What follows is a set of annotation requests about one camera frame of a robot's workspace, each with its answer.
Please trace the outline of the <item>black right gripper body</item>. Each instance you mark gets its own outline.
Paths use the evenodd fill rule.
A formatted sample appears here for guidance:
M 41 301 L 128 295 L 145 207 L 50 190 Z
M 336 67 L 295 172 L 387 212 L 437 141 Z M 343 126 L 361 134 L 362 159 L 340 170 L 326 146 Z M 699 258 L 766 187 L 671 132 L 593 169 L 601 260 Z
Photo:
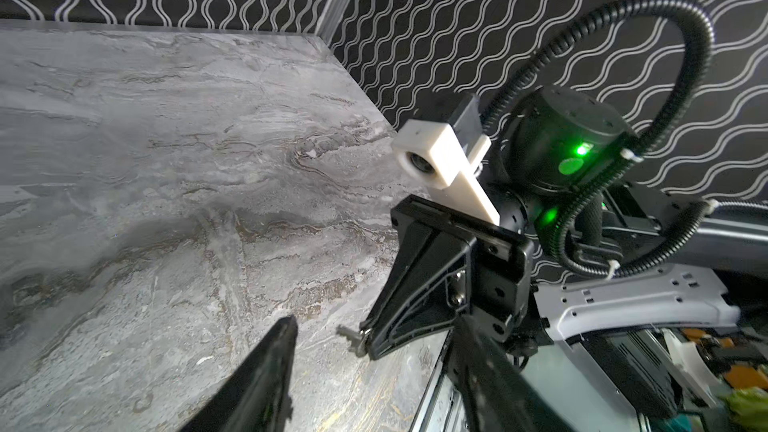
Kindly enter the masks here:
M 491 338 L 507 341 L 528 311 L 532 242 L 415 195 L 395 206 L 391 219 L 398 239 L 407 227 L 431 227 L 471 237 L 469 308 L 456 318 L 469 315 Z

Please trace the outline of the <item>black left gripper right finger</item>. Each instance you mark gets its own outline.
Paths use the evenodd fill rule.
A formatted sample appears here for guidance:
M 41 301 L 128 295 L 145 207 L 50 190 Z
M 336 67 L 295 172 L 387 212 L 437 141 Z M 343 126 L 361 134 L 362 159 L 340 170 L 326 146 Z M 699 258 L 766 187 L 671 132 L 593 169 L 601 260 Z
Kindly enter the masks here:
M 573 429 L 469 316 L 454 322 L 448 376 L 461 394 L 470 431 Z

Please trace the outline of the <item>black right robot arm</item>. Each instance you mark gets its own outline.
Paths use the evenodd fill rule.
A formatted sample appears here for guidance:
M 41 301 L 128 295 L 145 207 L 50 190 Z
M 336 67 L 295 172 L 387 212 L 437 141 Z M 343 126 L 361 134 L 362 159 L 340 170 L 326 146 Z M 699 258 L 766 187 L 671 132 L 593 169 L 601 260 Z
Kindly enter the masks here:
M 535 79 L 582 39 L 638 17 L 681 33 L 672 90 L 643 132 L 612 106 Z M 653 430 L 744 429 L 737 367 L 767 363 L 767 207 L 677 199 L 626 179 L 682 119 L 711 62 L 693 0 L 614 0 L 570 21 L 486 108 L 439 94 L 392 148 L 427 190 L 391 211 L 399 249 L 355 329 L 372 360 L 447 333 L 416 429 L 571 431 L 524 377 L 567 352 L 615 407 Z

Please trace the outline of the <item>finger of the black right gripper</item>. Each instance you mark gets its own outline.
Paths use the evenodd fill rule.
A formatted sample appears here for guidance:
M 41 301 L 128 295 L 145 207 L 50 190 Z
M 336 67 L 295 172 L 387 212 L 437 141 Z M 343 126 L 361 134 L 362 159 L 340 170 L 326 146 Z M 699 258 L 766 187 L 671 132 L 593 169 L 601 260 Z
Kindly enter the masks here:
M 469 308 L 471 237 L 431 227 L 407 227 L 389 277 L 360 324 L 361 353 L 378 360 L 446 330 Z

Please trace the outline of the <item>small silver key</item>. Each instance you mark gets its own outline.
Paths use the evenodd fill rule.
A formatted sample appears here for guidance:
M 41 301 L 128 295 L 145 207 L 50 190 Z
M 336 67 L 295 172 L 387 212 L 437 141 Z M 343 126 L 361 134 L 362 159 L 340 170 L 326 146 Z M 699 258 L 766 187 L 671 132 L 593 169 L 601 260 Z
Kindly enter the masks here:
M 354 330 L 344 325 L 338 325 L 336 327 L 336 334 L 343 337 L 348 342 L 348 350 L 356 357 L 362 358 L 367 355 L 367 341 L 370 334 L 369 330 Z

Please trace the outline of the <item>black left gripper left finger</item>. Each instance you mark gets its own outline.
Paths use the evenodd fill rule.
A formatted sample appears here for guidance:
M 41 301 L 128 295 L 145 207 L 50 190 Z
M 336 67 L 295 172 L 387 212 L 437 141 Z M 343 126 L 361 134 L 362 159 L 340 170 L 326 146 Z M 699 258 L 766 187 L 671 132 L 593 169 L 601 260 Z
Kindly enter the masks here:
M 280 318 L 183 431 L 282 431 L 292 418 L 290 382 L 298 322 Z

